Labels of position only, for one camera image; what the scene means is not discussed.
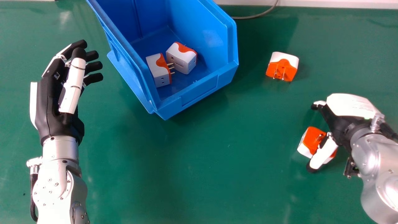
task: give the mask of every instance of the green tabletop surface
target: green tabletop surface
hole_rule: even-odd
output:
[[[266,9],[223,8],[234,16]],[[42,148],[29,118],[30,82],[55,53],[85,39],[105,77],[79,101],[92,223],[373,223],[361,207],[362,180],[342,175],[344,149],[309,174],[296,148],[308,126],[328,130],[310,105],[336,92],[369,98],[398,130],[397,11],[277,7],[237,26],[232,83],[163,121],[107,59],[85,1],[0,2],[0,222],[34,223],[25,163]],[[264,75],[274,51],[300,58],[292,83]]]

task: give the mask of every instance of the gray cable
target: gray cable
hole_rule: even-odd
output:
[[[276,5],[278,4],[278,2],[279,2],[279,0],[276,0],[275,3],[274,3],[274,5],[273,5],[271,8],[269,8],[267,11],[262,12],[262,13],[260,13],[260,14],[253,15],[253,16],[242,16],[242,17],[241,17],[241,16],[232,16],[232,19],[234,19],[234,20],[248,20],[248,19],[258,18],[258,17],[263,16],[263,15],[266,15],[266,14],[268,14],[270,11],[272,11],[272,10],[276,7]]]

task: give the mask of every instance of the blue bin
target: blue bin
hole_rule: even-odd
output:
[[[87,0],[111,48],[108,58],[148,113],[164,120],[231,82],[238,68],[236,23],[212,0]],[[197,66],[155,87],[145,57],[178,41],[197,51]]]

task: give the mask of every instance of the robotic hand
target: robotic hand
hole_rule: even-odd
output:
[[[318,171],[343,146],[351,155],[344,175],[362,178],[365,212],[379,224],[398,223],[398,135],[384,115],[368,99],[351,94],[332,94],[311,108],[322,114],[330,132],[309,127],[304,133],[297,150],[310,158],[307,170]]]
[[[30,119],[38,130],[43,155],[27,161],[30,167],[31,207],[39,224],[89,224],[87,186],[79,167],[78,146],[84,124],[77,104],[86,86],[103,80],[97,51],[84,50],[84,40],[72,43],[50,61],[38,83],[31,83]]]

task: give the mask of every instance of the white baseboard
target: white baseboard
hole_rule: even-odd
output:
[[[214,0],[220,5],[270,6],[275,0]],[[279,6],[398,9],[398,0],[279,0]]]

